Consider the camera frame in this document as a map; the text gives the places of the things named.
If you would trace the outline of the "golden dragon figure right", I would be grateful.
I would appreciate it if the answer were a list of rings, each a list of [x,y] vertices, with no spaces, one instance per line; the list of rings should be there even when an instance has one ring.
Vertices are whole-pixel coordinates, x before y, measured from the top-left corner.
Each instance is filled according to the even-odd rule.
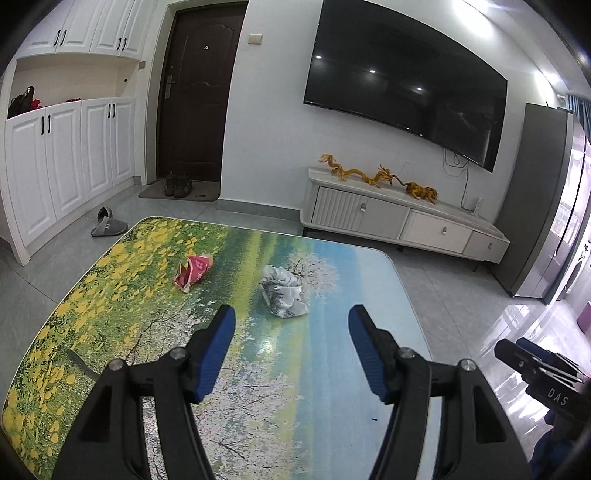
[[[407,194],[411,195],[415,199],[425,200],[431,204],[438,202],[438,191],[433,187],[421,186],[416,182],[406,182],[403,184]]]

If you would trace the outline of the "pink red crumpled wrapper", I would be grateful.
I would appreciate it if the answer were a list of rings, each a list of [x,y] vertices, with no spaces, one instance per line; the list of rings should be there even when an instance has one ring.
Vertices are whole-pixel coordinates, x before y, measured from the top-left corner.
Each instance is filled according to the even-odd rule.
[[[188,255],[179,264],[174,277],[174,284],[183,293],[188,293],[191,287],[211,269],[213,258],[208,255]]]

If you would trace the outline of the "large wall television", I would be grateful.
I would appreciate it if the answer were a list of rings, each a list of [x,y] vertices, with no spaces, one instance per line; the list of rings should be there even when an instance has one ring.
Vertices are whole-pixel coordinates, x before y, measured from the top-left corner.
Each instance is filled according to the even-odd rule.
[[[394,126],[493,171],[507,80],[460,43],[367,1],[325,1],[304,103]]]

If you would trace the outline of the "white grey crumpled bag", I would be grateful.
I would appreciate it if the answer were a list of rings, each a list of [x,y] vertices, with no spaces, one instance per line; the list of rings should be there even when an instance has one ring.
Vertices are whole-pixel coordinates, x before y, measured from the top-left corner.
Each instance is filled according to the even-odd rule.
[[[259,286],[263,300],[274,316],[287,319],[308,314],[308,305],[301,298],[301,281],[287,269],[264,266]]]

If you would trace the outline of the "dark brown entrance door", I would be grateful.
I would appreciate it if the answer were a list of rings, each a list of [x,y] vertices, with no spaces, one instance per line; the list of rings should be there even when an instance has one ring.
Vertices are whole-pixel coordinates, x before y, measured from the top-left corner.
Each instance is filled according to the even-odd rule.
[[[221,179],[229,90],[245,11],[242,2],[174,15],[158,106],[158,175]]]

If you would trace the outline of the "brown door mat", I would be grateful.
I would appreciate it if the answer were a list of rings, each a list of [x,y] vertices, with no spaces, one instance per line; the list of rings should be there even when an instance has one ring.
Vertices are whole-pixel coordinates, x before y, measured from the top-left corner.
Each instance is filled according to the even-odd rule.
[[[197,202],[214,202],[221,193],[218,182],[193,181],[190,190],[177,186],[169,186],[165,179],[158,179],[147,186],[139,194],[139,198],[185,200]]]

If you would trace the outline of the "golden dragon figure left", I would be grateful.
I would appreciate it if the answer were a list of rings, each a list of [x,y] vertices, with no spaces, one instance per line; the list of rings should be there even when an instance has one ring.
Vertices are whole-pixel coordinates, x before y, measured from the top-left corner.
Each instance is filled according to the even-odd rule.
[[[318,162],[327,164],[329,169],[331,169],[332,174],[338,176],[342,181],[346,181],[351,176],[359,177],[363,182],[368,182],[370,180],[370,177],[359,169],[346,169],[342,164],[335,161],[334,156],[331,154],[322,154],[320,159],[318,159]]]

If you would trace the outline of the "white tv cabinet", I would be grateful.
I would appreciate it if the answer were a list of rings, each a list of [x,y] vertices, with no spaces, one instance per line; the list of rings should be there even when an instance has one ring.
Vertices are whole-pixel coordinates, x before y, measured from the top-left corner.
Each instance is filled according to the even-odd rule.
[[[417,200],[399,187],[342,182],[328,169],[308,169],[301,224],[329,231],[498,264],[510,240],[488,221],[440,202]]]

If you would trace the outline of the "grey slipper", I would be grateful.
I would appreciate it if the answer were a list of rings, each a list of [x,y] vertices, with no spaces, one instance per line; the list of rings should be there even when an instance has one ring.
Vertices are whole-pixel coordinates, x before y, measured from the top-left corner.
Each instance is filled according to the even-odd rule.
[[[102,206],[97,213],[98,224],[91,230],[91,236],[114,237],[127,232],[128,225],[121,220],[113,217],[112,210],[107,206]]]

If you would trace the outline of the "dark shoes pair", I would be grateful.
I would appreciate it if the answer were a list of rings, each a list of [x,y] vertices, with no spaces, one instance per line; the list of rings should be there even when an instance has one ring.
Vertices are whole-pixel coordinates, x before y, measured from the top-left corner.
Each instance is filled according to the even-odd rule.
[[[170,172],[164,180],[163,193],[166,197],[182,199],[187,197],[192,191],[192,181],[185,174],[175,174]]]

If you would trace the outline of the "golden dragon figure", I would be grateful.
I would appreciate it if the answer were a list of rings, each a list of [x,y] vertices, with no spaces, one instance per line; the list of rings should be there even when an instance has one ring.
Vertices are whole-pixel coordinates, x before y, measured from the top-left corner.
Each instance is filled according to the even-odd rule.
[[[359,177],[363,182],[368,182],[370,180],[370,177],[359,169],[346,169],[342,164],[335,161],[334,156],[331,154],[322,154],[320,159],[318,159],[318,162],[327,164],[329,169],[331,169],[332,174],[338,176],[342,181],[346,181],[351,176]]]
[[[421,186],[416,182],[406,182],[403,184],[407,194],[411,195],[415,199],[425,200],[431,204],[438,202],[438,191],[433,187]]]
[[[404,184],[404,182],[400,178],[398,178],[396,175],[394,175],[389,168],[386,168],[383,165],[380,165],[378,172],[373,177],[370,177],[369,179],[367,179],[367,183],[369,185],[380,188],[382,182],[387,182],[391,186],[393,186],[394,180],[399,182],[401,185]]]

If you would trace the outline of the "white shoe cabinet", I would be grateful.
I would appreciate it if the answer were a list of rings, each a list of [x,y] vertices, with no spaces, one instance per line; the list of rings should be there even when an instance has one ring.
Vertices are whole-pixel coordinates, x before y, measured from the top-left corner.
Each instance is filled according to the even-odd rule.
[[[1,79],[1,239],[26,265],[51,238],[131,184],[136,77],[153,1],[60,1]],[[29,86],[42,107],[7,118]]]

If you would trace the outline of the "black bag on shelf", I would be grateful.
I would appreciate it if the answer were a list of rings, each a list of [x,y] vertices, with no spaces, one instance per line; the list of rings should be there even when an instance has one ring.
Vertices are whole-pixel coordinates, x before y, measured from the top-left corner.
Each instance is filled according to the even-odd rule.
[[[42,107],[41,101],[35,97],[35,88],[29,86],[23,93],[11,100],[7,118],[13,118],[21,114],[37,110]]]

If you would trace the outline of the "grey tall cabinet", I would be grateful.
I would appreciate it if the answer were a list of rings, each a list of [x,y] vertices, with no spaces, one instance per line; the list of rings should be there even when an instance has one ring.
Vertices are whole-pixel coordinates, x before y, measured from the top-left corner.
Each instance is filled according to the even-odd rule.
[[[495,226],[509,239],[492,273],[512,297],[535,298],[533,282],[568,169],[573,115],[528,103],[513,175]]]

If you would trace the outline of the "golden dragon figure middle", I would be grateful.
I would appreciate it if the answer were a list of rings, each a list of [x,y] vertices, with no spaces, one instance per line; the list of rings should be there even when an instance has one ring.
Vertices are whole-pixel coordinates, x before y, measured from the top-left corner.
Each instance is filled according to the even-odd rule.
[[[367,183],[369,185],[380,188],[382,182],[387,182],[391,186],[393,186],[394,180],[399,182],[401,185],[404,184],[404,182],[400,178],[398,178],[396,175],[394,175],[389,168],[386,168],[383,165],[380,165],[378,172],[373,177],[370,177],[369,179],[367,179]]]

